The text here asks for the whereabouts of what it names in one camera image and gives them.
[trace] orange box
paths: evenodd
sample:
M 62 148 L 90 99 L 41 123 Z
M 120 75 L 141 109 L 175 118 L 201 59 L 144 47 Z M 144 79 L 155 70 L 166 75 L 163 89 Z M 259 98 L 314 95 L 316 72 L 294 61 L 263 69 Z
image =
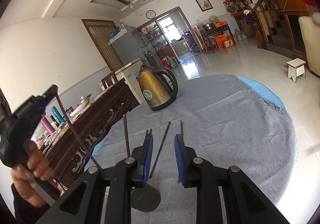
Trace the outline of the orange box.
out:
M 227 35 L 226 34 L 222 34 L 222 35 L 218 35 L 214 37 L 218 48 L 223 48 L 223 41 L 227 40 Z
M 219 22 L 215 23 L 213 26 L 214 26 L 214 28 L 218 28 L 220 26 L 227 25 L 227 24 L 228 24 L 227 21 L 219 21 Z

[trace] gold kettle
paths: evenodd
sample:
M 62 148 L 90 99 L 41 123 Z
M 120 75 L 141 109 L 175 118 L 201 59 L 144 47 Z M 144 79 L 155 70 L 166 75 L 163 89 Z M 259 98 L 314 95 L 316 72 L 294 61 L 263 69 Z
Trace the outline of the gold kettle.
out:
M 172 82 L 172 88 L 164 78 Z M 138 82 L 143 96 L 153 111 L 159 111 L 171 105 L 178 94 L 178 83 L 174 74 L 166 68 L 153 68 L 141 65 Z

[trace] round table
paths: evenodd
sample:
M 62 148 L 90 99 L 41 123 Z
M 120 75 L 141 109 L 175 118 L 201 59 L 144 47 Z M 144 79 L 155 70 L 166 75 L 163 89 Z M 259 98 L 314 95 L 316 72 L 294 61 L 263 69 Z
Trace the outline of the round table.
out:
M 185 189 L 177 182 L 173 141 L 180 133 L 180 120 L 185 145 L 194 148 L 197 156 L 222 168 L 238 165 L 274 204 L 279 202 L 297 158 L 289 114 L 282 101 L 260 83 L 234 75 L 212 75 L 180 84 L 175 102 L 161 111 L 152 111 L 144 102 L 127 115 L 131 151 L 143 144 L 146 129 L 152 128 L 151 165 L 171 121 L 148 182 L 159 190 L 161 203 L 149 213 L 132 209 L 132 223 L 195 223 L 196 189 Z M 112 126 L 93 155 L 103 168 L 126 158 L 122 120 Z

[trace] framed picture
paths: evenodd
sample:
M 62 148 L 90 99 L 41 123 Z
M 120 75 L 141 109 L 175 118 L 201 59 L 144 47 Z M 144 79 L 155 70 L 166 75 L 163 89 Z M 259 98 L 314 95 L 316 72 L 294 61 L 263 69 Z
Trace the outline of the framed picture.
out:
M 199 5 L 201 11 L 207 11 L 213 9 L 212 5 L 210 4 L 209 0 L 196 0 L 197 4 Z

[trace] wooden door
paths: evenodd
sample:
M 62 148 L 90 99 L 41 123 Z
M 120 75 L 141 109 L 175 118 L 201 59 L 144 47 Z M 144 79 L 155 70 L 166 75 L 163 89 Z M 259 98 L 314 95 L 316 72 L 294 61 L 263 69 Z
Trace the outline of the wooden door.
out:
M 82 22 L 109 69 L 111 71 L 121 69 L 124 66 L 121 59 L 114 48 L 108 44 L 111 39 L 109 34 L 116 30 L 115 23 L 113 21 L 85 19 Z

